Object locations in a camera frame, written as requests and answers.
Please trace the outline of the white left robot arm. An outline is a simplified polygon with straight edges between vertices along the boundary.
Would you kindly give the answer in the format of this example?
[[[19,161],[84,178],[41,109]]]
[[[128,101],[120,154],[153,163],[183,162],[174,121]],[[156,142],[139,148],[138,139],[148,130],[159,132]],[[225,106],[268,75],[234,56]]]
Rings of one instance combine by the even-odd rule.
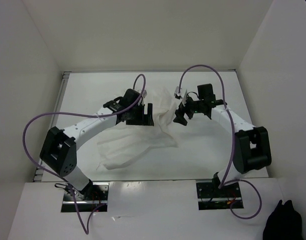
[[[93,117],[64,129],[52,127],[47,132],[40,159],[72,185],[76,196],[86,200],[97,194],[99,188],[78,167],[77,151],[87,141],[120,122],[153,126],[153,104],[144,104],[140,93],[129,88],[124,96],[105,103]]]

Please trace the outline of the white pleated skirt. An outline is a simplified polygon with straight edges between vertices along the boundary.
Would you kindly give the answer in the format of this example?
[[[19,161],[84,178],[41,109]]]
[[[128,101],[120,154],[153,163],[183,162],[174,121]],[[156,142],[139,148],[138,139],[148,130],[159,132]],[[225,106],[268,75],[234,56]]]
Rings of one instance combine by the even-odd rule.
[[[178,107],[174,97],[165,87],[150,86],[147,93],[153,126],[120,123],[98,135],[99,164],[107,170],[125,168],[152,149],[178,147],[178,138],[169,130]]]

